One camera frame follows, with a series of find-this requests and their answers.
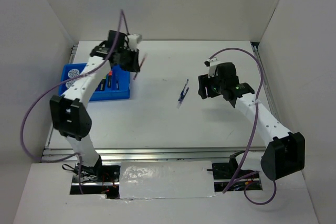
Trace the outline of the red gel pen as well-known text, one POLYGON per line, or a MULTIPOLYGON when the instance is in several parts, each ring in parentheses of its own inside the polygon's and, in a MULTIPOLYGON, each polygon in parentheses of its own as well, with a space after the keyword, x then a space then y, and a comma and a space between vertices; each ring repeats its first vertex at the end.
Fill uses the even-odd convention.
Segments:
POLYGON ((143 55, 143 58, 142 58, 142 60, 141 60, 141 62, 140 62, 140 64, 139 64, 139 70, 135 73, 135 75, 134 75, 134 77, 133 77, 133 80, 134 80, 134 81, 136 80, 137 76, 139 75, 139 73, 140 73, 140 71, 141 71, 141 68, 142 68, 142 66, 143 66, 143 64, 144 64, 144 62, 145 62, 147 56, 148 56, 147 53, 145 53, 145 54, 143 55))

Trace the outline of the orange cap black highlighter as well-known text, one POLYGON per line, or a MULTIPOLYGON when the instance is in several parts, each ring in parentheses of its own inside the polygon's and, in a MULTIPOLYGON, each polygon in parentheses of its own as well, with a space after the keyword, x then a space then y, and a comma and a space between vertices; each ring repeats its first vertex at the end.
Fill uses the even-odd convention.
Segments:
POLYGON ((111 70, 109 74, 107 75, 107 88, 111 88, 112 86, 112 75, 113 75, 113 71, 111 70))

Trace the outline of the yellow cap black highlighter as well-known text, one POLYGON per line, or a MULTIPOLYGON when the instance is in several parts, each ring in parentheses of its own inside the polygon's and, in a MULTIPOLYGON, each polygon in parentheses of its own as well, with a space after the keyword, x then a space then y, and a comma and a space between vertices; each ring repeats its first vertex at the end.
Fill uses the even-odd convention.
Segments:
POLYGON ((105 87, 106 87, 106 76, 100 81, 98 87, 97 87, 97 91, 104 91, 105 87))

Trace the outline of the blue grip ballpoint pen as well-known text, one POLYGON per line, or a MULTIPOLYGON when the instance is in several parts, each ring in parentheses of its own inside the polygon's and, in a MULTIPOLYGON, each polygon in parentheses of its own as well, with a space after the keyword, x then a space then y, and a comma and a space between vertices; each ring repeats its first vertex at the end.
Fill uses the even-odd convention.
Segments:
POLYGON ((184 85, 184 87, 183 87, 183 89, 182 89, 182 91, 181 91, 181 93, 180 93, 178 102, 181 102, 181 101, 183 100, 183 98, 184 98, 184 96, 185 96, 185 94, 186 94, 186 92, 187 92, 187 89, 188 89, 188 88, 187 88, 188 82, 189 82, 189 79, 186 79, 186 83, 185 83, 185 85, 184 85))

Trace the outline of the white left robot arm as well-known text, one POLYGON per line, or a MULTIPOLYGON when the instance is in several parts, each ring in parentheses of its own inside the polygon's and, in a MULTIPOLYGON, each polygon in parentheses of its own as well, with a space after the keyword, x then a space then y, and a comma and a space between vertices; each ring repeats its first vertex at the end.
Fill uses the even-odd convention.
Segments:
POLYGON ((82 170, 91 181, 103 177, 101 156, 95 150, 89 132, 92 120, 87 105, 100 81, 119 66, 128 72, 139 72, 139 34, 124 34, 111 30, 108 39, 95 46, 83 71, 62 95, 50 99, 51 118, 58 130, 79 154, 82 170))

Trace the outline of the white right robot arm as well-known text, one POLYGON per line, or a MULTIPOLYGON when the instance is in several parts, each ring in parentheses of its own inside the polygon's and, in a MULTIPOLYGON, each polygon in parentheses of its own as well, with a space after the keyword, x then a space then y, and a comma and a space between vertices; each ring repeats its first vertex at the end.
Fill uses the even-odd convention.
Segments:
POLYGON ((239 82, 235 65, 231 62, 207 60, 207 74, 198 78, 198 93, 202 99, 219 95, 233 108, 240 111, 249 122, 256 124, 254 132, 263 140, 264 152, 248 152, 232 155, 229 172, 235 178, 242 177, 247 170, 262 172, 271 181, 303 170, 305 167, 305 138, 283 126, 257 99, 247 83, 239 82))

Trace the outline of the blue plastic divided bin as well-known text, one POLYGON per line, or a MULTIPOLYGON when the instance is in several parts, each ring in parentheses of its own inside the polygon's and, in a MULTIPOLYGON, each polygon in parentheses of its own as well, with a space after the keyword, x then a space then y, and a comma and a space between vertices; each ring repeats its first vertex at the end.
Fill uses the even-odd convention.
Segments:
MULTIPOLYGON (((65 81, 79 75, 85 68, 85 63, 67 64, 61 74, 61 80, 65 81)), ((112 70, 100 81, 91 101, 123 100, 130 98, 130 72, 124 71, 120 66, 114 66, 112 70)))

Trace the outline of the white foil cover plate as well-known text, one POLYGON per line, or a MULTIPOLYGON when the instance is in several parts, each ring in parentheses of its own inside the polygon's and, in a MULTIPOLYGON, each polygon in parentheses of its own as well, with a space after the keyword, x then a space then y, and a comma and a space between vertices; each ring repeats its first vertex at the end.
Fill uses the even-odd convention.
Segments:
POLYGON ((121 199, 207 198, 215 196, 210 161, 123 162, 121 199))

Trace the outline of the aluminium rail frame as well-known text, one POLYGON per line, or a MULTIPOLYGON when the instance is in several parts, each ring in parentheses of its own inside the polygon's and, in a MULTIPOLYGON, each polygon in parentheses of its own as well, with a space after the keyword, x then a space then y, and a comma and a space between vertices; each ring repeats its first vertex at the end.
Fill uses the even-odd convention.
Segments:
MULTIPOLYGON (((252 124, 222 96, 202 99, 198 76, 208 72, 204 62, 219 52, 232 62, 240 81, 248 83, 262 103, 265 92, 248 41, 143 41, 140 55, 148 54, 131 95, 126 100, 90 102, 89 132, 93 146, 104 161, 223 157, 225 152, 264 151, 263 140, 252 124), (189 79, 182 105, 180 93, 189 79)), ((53 130, 44 156, 72 154, 69 142, 53 130)))

